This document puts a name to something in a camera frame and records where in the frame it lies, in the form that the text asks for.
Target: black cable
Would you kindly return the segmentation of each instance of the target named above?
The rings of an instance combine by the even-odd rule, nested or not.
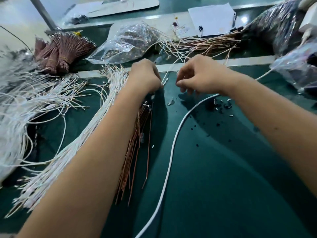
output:
[[[30,50],[30,52],[32,53],[31,49],[25,44],[25,42],[23,42],[20,38],[18,38],[17,36],[15,36],[12,32],[10,32],[9,30],[5,29],[3,26],[0,25],[0,27],[2,27],[4,30],[6,30],[8,33],[10,33],[12,36],[16,37],[18,40],[20,40],[27,48],[28,50]]]

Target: person's left arm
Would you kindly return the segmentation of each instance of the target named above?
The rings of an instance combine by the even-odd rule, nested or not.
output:
[[[49,188],[17,238],[100,236],[138,110],[145,96],[160,86],[152,62],[143,59],[132,65],[114,105]]]

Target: white power adapter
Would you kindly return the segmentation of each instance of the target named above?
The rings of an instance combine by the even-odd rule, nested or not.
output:
[[[306,42],[310,35],[317,36],[317,2],[310,6],[299,27],[299,31],[304,33],[301,38],[301,44]]]

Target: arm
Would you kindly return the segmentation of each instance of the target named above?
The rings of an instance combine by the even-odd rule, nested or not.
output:
[[[36,206],[18,238],[100,236],[139,107],[160,85],[153,63],[133,64],[114,105]]]
[[[317,116],[249,76],[204,56],[195,56],[177,76],[177,86],[220,93],[236,101],[275,150],[317,196]]]

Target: plastic bag of metal terminals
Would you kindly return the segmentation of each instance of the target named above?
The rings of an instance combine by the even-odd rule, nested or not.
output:
[[[317,88],[316,55],[317,38],[276,59],[270,68],[279,72],[301,93],[308,88]]]
[[[299,26],[305,16],[298,10],[301,0],[286,0],[261,13],[245,31],[271,44],[278,57],[300,44],[302,34]]]
[[[120,64],[142,57],[159,39],[159,33],[146,23],[123,26],[114,39],[103,43],[87,60],[93,64]]]

